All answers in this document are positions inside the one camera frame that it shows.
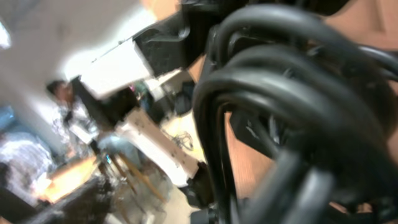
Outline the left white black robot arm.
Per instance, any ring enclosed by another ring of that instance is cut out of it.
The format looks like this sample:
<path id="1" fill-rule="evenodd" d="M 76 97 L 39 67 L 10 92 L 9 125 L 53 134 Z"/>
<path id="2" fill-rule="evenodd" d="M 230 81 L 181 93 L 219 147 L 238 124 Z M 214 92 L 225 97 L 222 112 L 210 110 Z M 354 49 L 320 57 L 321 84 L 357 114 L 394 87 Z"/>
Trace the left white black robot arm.
<path id="1" fill-rule="evenodd" d="M 204 51 L 205 36 L 214 20 L 209 9 L 196 12 L 189 4 L 182 1 L 176 13 L 132 37 L 154 77 L 190 68 Z M 135 144 L 183 192 L 189 205 L 197 208 L 191 214 L 191 223 L 219 222 L 208 166 L 186 154 L 161 131 L 142 107 L 135 89 L 125 84 L 106 98 L 99 98 L 81 77 L 72 79 L 71 84 L 102 131 L 110 129 Z"/>

